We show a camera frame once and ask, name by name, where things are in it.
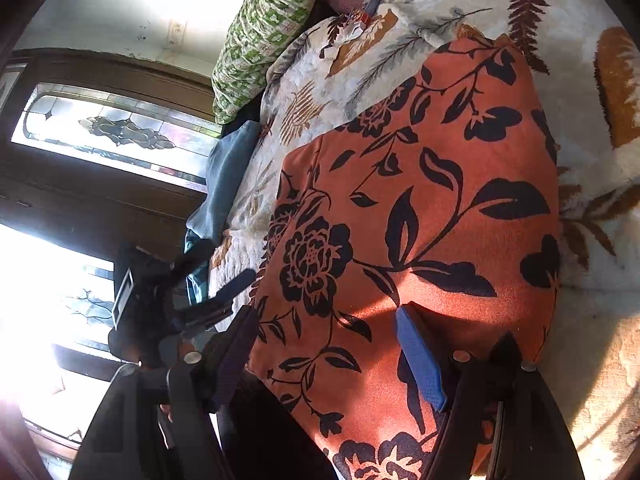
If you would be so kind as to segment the small dark object on bed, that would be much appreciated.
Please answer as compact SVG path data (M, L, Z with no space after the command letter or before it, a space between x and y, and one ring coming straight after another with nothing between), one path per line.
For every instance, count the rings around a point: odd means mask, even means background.
M373 16L378 10L381 0L368 0L363 6L362 12L367 16Z

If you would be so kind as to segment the blue folded cloth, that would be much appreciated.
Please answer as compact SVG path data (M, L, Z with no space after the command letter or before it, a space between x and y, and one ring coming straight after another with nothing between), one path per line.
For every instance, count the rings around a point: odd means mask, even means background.
M258 122L248 120L220 139L210 151L205 168L206 197L186 220L185 252L200 240L211 240L215 248L221 245L229 212L260 130Z

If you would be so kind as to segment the cream leaf-pattern blanket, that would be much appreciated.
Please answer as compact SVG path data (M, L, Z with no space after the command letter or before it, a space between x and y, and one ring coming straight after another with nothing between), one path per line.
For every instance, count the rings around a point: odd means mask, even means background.
M562 288L541 370L589 479L612 479L639 444L639 50L612 0L382 0L353 44L330 22L270 70L264 140L209 268L217 288L262 255L288 152L353 118L459 25L526 54L559 143Z

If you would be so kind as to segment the stained glass window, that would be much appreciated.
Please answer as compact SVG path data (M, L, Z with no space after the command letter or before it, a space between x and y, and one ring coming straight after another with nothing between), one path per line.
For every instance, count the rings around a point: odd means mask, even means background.
M204 193L220 133L212 122L166 106L40 82L11 141Z

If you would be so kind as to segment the green patterned pillow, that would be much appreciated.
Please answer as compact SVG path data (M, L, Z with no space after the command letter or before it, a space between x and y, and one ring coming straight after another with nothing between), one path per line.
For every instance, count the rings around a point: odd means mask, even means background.
M266 73L299 35L316 0L244 0L214 65L213 118L225 125L266 88Z

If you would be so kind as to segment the orange floral garment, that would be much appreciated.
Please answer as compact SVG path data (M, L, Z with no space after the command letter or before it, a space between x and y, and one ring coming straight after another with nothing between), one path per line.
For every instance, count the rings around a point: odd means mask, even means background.
M250 304L247 367L318 463L299 479L425 474L444 419L396 336L413 304L452 350L512 334L534 360L560 256L556 155L532 74L506 37L436 49L385 99L282 164Z

